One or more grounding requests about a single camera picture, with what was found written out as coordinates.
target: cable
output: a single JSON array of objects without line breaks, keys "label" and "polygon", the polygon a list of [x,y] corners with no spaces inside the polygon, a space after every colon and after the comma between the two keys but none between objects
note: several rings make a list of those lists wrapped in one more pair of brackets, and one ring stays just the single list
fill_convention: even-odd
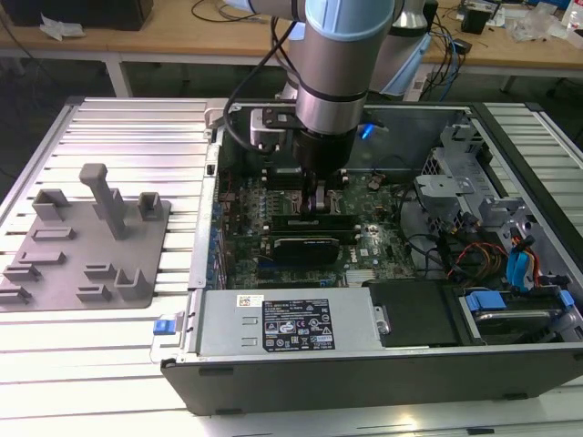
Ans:
[{"label": "cable", "polygon": [[[225,11],[226,8],[231,7],[230,5],[219,5],[219,2],[215,3],[215,9],[217,10],[217,12],[220,14],[220,16],[222,16],[223,18],[227,19],[227,20],[237,20],[240,18],[240,16],[236,16],[236,15],[231,15],[228,12]],[[249,18],[247,18],[246,20],[244,20],[246,23],[257,23],[257,24],[266,24],[267,20],[264,20],[263,18],[261,18],[260,15],[257,16],[250,16]]]},{"label": "cable", "polygon": [[238,23],[240,21],[246,21],[246,20],[249,20],[250,18],[253,18],[254,16],[257,16],[257,14],[250,14],[250,15],[240,16],[238,18],[232,18],[232,19],[226,19],[226,20],[215,20],[213,18],[206,18],[202,15],[198,15],[195,12],[196,8],[199,7],[205,1],[206,0],[199,0],[197,3],[195,3],[190,9],[190,13],[193,14],[194,16],[196,16],[199,20],[206,21],[207,23]]},{"label": "cable", "polygon": [[[271,20],[271,24],[270,24],[270,30],[271,30],[271,48],[274,48],[275,45],[280,40],[277,37],[277,33],[275,31],[275,27],[276,27],[278,21],[279,21],[279,18],[278,17],[275,17],[274,20]],[[285,59],[285,62],[283,62],[280,59],[280,57],[278,56],[277,52],[275,52],[275,60],[277,61],[277,63],[280,65],[281,68],[283,68],[289,74],[295,76],[298,79],[297,81],[299,82],[300,75],[298,74],[298,70],[296,69],[296,67],[293,64],[292,60],[288,57],[288,54],[283,49],[283,46],[280,47],[279,51],[283,55],[283,58]]]},{"label": "cable", "polygon": [[454,81],[459,77],[459,71],[461,66],[465,62],[465,55],[457,54],[455,50],[455,43],[451,32],[441,24],[441,20],[439,15],[435,16],[437,23],[434,23],[435,27],[437,27],[441,32],[431,31],[434,36],[439,36],[440,39],[443,40],[444,44],[444,58],[441,62],[441,65],[437,69],[436,72],[432,74],[432,77],[428,81],[428,85],[425,90],[421,93],[421,97],[425,96],[426,94],[430,93],[433,89],[437,86],[445,85],[446,89],[441,95],[440,99],[443,100],[451,86],[453,85]]},{"label": "cable", "polygon": [[247,75],[247,77],[245,77],[240,82],[240,84],[235,88],[233,93],[230,95],[229,100],[227,100],[227,104],[225,105],[225,108],[223,109],[222,117],[225,120],[225,128],[227,129],[227,132],[229,132],[229,134],[232,136],[232,138],[235,141],[237,141],[241,147],[249,150],[250,152],[256,152],[256,153],[259,153],[260,155],[269,155],[271,153],[271,150],[257,148],[255,146],[253,146],[249,141],[243,139],[239,135],[239,133],[235,130],[235,126],[233,126],[233,122],[232,122],[232,119],[230,117],[230,107],[232,107],[239,92],[249,83],[249,81],[257,74],[257,72],[259,70],[261,70],[265,66],[265,64],[267,64],[267,61],[270,60],[270,58],[275,54],[275,52],[277,52],[279,50],[279,48],[281,47],[283,42],[288,38],[288,36],[292,32],[295,25],[296,25],[295,22],[290,24],[290,26],[285,31],[285,33],[283,34],[281,39],[277,42],[277,44],[271,48],[271,50],[267,53],[267,55],[265,55],[265,57],[260,61],[260,63],[258,65],[256,65],[251,70],[251,72]]},{"label": "cable", "polygon": [[59,88],[63,89],[63,87],[61,86],[61,84],[59,84],[55,78],[48,72],[48,70],[38,61],[38,59],[36,59],[34,56],[32,56],[32,54],[26,49],[26,47],[24,47],[22,45],[22,43],[20,41],[18,41],[18,39],[16,39],[15,34],[12,33],[12,30],[10,30],[10,27],[8,26],[8,24],[6,23],[6,21],[4,20],[4,17],[2,16],[2,14],[0,14],[0,23],[2,23],[2,27],[5,29],[5,31],[8,33],[8,35],[10,36],[10,38],[12,38],[12,40],[15,42],[15,44],[20,47],[20,49],[26,53],[26,55],[30,58],[31,61],[33,61],[38,68],[40,68],[41,70],[43,70],[43,73],[45,73],[46,77],[48,77],[51,82],[53,82],[56,86],[58,86]]},{"label": "cable", "polygon": [[6,176],[7,178],[11,178],[12,180],[17,180],[18,179],[18,177],[16,177],[15,175],[11,175],[10,173],[8,173],[3,168],[0,168],[0,174]]},{"label": "cable", "polygon": [[448,79],[448,83],[445,86],[444,92],[442,93],[442,95],[439,97],[439,101],[443,101],[445,96],[447,96],[447,93],[449,92],[449,90],[452,87],[452,84],[454,83],[454,80],[457,79],[457,72],[459,71],[458,67],[457,67],[457,50],[455,49],[455,43],[454,40],[452,39],[451,35],[447,36],[449,39],[450,44],[452,45],[452,59],[454,59],[454,73],[452,74],[452,76]]}]

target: black box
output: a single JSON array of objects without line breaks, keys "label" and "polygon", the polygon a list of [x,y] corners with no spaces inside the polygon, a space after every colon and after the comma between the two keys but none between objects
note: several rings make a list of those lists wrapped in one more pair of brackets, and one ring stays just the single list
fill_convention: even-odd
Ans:
[{"label": "black box", "polygon": [[15,25],[40,25],[41,14],[83,27],[139,30],[153,0],[0,0]]},{"label": "black box", "polygon": [[481,35],[490,16],[492,16],[490,11],[468,7],[462,21],[462,32]]}]

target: paper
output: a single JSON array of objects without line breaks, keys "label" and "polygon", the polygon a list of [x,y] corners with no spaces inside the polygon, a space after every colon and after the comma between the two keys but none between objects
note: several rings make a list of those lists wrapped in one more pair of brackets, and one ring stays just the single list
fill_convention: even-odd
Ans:
[{"label": "paper", "polygon": [[85,36],[83,26],[78,23],[61,23],[60,21],[51,20],[42,15],[43,24],[40,25],[40,30],[47,35],[55,38],[57,41],[63,41],[64,36],[80,38]]}]

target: blue tab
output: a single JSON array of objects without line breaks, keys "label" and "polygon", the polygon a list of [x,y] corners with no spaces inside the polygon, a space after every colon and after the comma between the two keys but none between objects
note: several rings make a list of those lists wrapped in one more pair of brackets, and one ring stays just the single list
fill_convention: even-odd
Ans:
[{"label": "blue tab", "polygon": [[465,296],[465,302],[467,302],[467,306],[472,312],[478,311],[480,309],[480,304],[478,303],[476,297],[472,296],[471,294],[469,296]]},{"label": "blue tab", "polygon": [[502,299],[500,291],[481,290],[470,293],[465,297],[467,306],[470,311],[490,311],[490,310],[505,310],[506,304]]},{"label": "blue tab", "polygon": [[154,322],[154,335],[174,335],[176,334],[175,320],[156,320]]},{"label": "blue tab", "polygon": [[575,306],[575,300],[573,300],[573,296],[571,296],[571,293],[569,293],[567,290],[561,290],[558,293],[558,296],[563,301],[563,305],[565,305],[565,308],[569,309]]}]

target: warning label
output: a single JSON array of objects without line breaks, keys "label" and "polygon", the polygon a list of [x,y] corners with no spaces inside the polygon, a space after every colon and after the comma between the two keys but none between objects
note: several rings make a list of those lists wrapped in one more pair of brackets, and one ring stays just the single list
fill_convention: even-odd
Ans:
[{"label": "warning label", "polygon": [[267,352],[335,349],[328,300],[265,300],[263,349]]}]

